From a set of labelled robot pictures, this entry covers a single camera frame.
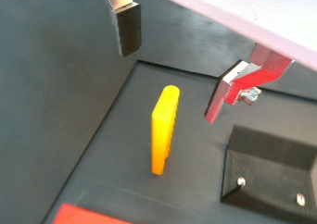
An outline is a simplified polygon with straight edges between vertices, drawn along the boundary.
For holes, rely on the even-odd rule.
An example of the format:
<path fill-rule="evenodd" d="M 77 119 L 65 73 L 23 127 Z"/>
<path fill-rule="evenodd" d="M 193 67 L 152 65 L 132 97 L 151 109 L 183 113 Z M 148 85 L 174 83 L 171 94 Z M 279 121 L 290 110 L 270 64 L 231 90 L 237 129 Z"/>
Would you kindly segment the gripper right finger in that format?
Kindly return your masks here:
<path fill-rule="evenodd" d="M 214 87 L 206 110 L 206 120 L 213 123 L 225 103 L 237 101 L 253 105 L 261 94 L 259 85 L 281 78 L 293 60 L 261 44 L 255 44 L 250 61 L 238 60 L 222 74 Z"/>

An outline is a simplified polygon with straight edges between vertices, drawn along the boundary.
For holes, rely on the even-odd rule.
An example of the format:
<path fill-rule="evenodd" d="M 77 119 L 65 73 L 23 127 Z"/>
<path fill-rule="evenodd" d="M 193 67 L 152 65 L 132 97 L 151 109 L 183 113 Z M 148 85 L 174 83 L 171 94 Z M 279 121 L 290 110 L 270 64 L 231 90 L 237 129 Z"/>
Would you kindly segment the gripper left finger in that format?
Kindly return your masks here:
<path fill-rule="evenodd" d="M 142 46 L 142 6 L 134 0 L 108 0 L 119 54 L 134 54 Z"/>

